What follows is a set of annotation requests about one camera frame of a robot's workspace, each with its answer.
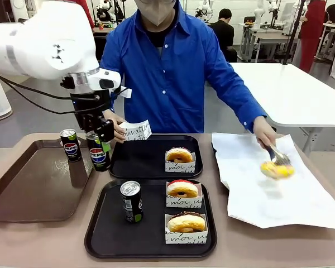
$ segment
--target glazed donut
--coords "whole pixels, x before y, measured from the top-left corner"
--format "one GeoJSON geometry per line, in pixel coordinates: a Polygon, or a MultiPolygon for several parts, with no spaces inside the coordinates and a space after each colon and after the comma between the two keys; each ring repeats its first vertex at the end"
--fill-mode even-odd
{"type": "Polygon", "coordinates": [[[182,212],[167,222],[167,228],[175,233],[196,233],[205,230],[205,219],[195,212],[182,212]]]}
{"type": "Polygon", "coordinates": [[[190,163],[193,160],[192,154],[185,148],[172,148],[166,153],[166,160],[175,163],[190,163]]]}
{"type": "Polygon", "coordinates": [[[294,174],[294,168],[292,166],[278,166],[272,161],[264,162],[261,165],[261,171],[264,175],[274,179],[287,178],[294,174]]]}
{"type": "Polygon", "coordinates": [[[174,180],[166,189],[168,195],[172,197],[197,197],[198,189],[195,184],[187,180],[174,180]]]}

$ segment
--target shirt cuff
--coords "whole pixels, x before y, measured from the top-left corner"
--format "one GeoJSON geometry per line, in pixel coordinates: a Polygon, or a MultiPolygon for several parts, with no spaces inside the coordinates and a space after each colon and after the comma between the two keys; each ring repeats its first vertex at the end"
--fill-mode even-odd
{"type": "Polygon", "coordinates": [[[267,117],[267,114],[262,107],[255,102],[245,103],[238,111],[237,117],[245,129],[253,133],[253,122],[258,116],[267,117]]]}

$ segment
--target can lid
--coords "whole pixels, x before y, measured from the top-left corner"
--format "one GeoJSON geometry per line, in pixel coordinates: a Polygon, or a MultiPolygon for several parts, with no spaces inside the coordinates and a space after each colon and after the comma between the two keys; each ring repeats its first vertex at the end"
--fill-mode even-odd
{"type": "Polygon", "coordinates": [[[68,129],[68,130],[62,130],[60,133],[61,137],[70,137],[72,135],[76,134],[76,130],[68,129]]]}
{"type": "Polygon", "coordinates": [[[89,140],[96,140],[96,139],[99,138],[99,137],[98,137],[98,134],[95,133],[94,130],[87,132],[87,134],[85,135],[85,137],[86,137],[87,139],[89,139],[89,140]]]}
{"type": "Polygon", "coordinates": [[[127,181],[126,183],[123,183],[121,186],[121,193],[127,197],[131,197],[132,195],[135,195],[140,190],[140,184],[136,181],[127,181]]]}

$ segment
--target man's hair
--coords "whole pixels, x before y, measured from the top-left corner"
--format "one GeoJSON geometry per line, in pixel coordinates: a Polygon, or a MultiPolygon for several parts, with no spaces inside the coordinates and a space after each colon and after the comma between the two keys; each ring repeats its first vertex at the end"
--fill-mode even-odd
{"type": "Polygon", "coordinates": [[[231,17],[232,17],[232,12],[228,8],[222,9],[218,14],[218,19],[220,18],[228,19],[231,17]]]}

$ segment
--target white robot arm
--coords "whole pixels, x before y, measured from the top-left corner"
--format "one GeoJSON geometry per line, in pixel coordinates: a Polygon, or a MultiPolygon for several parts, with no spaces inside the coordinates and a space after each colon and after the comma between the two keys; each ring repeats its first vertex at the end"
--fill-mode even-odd
{"type": "Polygon", "coordinates": [[[204,22],[208,22],[213,16],[213,1],[200,1],[199,6],[195,10],[195,17],[200,18],[204,22]]]}
{"type": "Polygon", "coordinates": [[[121,77],[99,68],[92,30],[80,5],[44,2],[25,23],[0,23],[0,73],[64,77],[61,85],[72,98],[91,99],[73,102],[80,127],[86,132],[100,131],[105,141],[112,138],[107,131],[113,130],[114,138],[113,125],[104,120],[102,111],[110,108],[110,94],[120,90],[121,77]],[[87,108],[87,113],[78,112],[87,108]]]}
{"type": "MultiPolygon", "coordinates": [[[[268,0],[269,5],[268,5],[268,11],[273,12],[274,10],[277,9],[277,4],[276,0],[268,0]]],[[[255,16],[256,16],[256,21],[255,24],[253,25],[254,30],[258,30],[261,28],[261,19],[262,15],[266,13],[266,10],[264,9],[264,0],[257,0],[257,8],[255,9],[255,16]]]]}
{"type": "Polygon", "coordinates": [[[96,9],[98,11],[98,18],[101,21],[111,21],[113,28],[116,27],[117,18],[114,12],[114,0],[100,0],[100,3],[96,6],[96,9]]]}

